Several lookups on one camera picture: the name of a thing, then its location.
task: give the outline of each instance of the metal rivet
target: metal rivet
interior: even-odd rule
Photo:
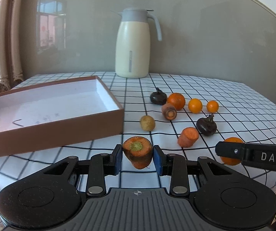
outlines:
[[[99,194],[103,191],[103,188],[100,186],[92,186],[88,189],[90,194]]]
[[[172,191],[176,194],[184,194],[187,192],[187,188],[183,186],[176,186],[172,189]]]

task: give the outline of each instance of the brown carrot piece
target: brown carrot piece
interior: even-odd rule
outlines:
[[[161,107],[161,112],[167,120],[174,120],[176,118],[176,108],[170,104],[166,103]]]
[[[142,136],[134,136],[123,143],[123,152],[137,169],[147,167],[153,156],[153,146],[150,141]]]
[[[179,136],[177,143],[181,147],[191,147],[198,140],[199,132],[194,127],[187,127],[183,129],[181,135]]]

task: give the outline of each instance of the beige curtain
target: beige curtain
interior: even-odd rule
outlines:
[[[21,83],[19,10],[21,0],[0,0],[0,92]]]

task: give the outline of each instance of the gray handle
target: gray handle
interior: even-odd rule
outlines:
[[[151,18],[154,20],[155,22],[155,27],[156,27],[156,31],[157,31],[157,39],[159,41],[162,41],[162,36],[161,36],[161,26],[159,25],[159,21],[157,19],[157,17],[155,15],[149,14],[148,13],[148,18]]]

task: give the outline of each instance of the white tablecloth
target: white tablecloth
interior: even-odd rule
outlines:
[[[142,79],[125,79],[116,76],[114,72],[91,72],[36,75],[17,87],[89,75],[99,76],[125,107],[123,134],[70,146],[0,157],[0,190],[67,156],[78,156],[80,160],[85,160],[98,153],[111,153],[116,144],[137,135],[146,137],[153,145],[159,145],[164,153],[181,154],[188,160],[207,156],[221,162],[215,154],[215,145],[218,141],[232,136],[250,143],[276,144],[276,105],[242,83],[168,74],[150,74]],[[172,122],[163,118],[160,105],[150,102],[149,96],[155,91],[155,87],[160,88],[168,96],[172,92],[181,93],[186,99],[185,108],[178,112],[177,118]],[[187,103],[191,98],[202,101],[201,113],[189,112]],[[179,134],[184,128],[195,126],[199,118],[208,114],[205,106],[210,100],[216,100],[220,106],[214,117],[217,133],[210,137],[200,135],[191,148],[181,148],[177,144]],[[156,121],[156,128],[151,134],[140,127],[139,120],[146,114]],[[276,172],[241,164],[232,168],[272,188],[276,193]],[[87,176],[82,176],[79,190],[85,191],[86,181]],[[197,183],[194,177],[189,176],[189,181],[191,191],[196,191]],[[169,188],[169,183],[170,177],[159,177],[156,174],[153,162],[148,168],[137,170],[125,156],[120,174],[106,177],[107,188]]]

